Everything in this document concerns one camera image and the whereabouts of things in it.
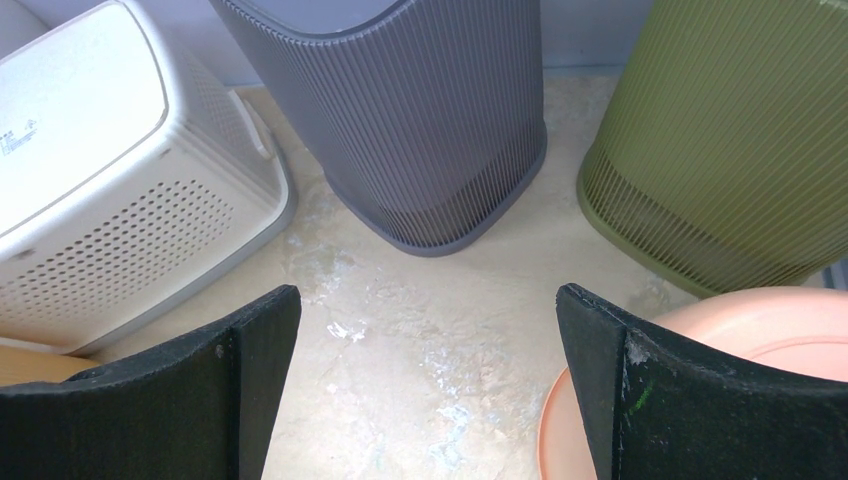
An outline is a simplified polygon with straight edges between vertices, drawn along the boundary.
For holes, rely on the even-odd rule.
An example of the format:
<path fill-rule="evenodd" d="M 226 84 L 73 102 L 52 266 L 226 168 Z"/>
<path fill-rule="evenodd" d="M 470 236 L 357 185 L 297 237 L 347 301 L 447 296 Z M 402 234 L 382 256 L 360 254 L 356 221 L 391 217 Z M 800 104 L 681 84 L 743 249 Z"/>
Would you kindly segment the white plastic basket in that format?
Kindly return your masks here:
<path fill-rule="evenodd" d="M 136 1 L 105 1 L 1 61 L 1 341 L 103 348 L 292 221 L 253 106 Z"/>

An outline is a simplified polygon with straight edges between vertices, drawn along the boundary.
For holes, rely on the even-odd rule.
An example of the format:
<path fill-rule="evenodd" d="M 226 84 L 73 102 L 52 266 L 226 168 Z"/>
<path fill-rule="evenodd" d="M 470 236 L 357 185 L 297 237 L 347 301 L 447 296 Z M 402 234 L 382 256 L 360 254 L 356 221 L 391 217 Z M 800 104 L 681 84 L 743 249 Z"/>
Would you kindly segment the grey plastic basket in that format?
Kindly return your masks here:
<path fill-rule="evenodd" d="M 546 155 L 536 1 L 216 1 L 339 199 L 395 248 L 460 251 Z"/>

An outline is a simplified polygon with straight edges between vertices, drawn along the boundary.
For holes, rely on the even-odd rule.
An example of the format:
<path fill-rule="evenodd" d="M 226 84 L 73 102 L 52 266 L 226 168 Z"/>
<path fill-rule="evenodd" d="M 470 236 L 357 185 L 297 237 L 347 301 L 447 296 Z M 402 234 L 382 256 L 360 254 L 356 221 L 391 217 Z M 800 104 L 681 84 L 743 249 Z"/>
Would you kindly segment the yellow plastic basket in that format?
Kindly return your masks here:
<path fill-rule="evenodd" d="M 98 366 L 98 362 L 86 358 L 2 346 L 1 386 L 32 382 L 59 383 Z"/>

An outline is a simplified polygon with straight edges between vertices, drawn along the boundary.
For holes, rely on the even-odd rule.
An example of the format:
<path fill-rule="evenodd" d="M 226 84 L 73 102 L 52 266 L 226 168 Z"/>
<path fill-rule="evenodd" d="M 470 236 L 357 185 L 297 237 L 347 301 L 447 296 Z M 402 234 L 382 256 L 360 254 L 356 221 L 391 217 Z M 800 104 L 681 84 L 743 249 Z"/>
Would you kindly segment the white mini drawer cabinet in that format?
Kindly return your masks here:
<path fill-rule="evenodd" d="M 15 0 L 1 0 L 0 21 L 1 58 L 50 30 L 34 13 Z"/>

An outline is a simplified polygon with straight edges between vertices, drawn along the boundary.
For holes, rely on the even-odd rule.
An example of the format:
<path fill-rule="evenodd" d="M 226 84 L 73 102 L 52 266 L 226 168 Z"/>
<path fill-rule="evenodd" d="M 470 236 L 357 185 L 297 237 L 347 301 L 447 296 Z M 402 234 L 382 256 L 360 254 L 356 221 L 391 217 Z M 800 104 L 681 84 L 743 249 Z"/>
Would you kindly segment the green plastic basket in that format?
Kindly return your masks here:
<path fill-rule="evenodd" d="M 847 5 L 657 1 L 581 165 L 613 245 L 698 297 L 847 254 Z"/>

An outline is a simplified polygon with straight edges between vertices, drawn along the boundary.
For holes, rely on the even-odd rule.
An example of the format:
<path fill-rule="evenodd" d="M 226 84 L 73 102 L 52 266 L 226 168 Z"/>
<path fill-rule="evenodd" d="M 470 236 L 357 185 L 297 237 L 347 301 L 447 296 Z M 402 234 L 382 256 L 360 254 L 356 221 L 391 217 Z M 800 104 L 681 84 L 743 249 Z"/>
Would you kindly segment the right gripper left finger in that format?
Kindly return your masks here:
<path fill-rule="evenodd" d="M 258 479 L 301 319 L 282 285 L 58 382 L 1 390 L 5 479 Z"/>

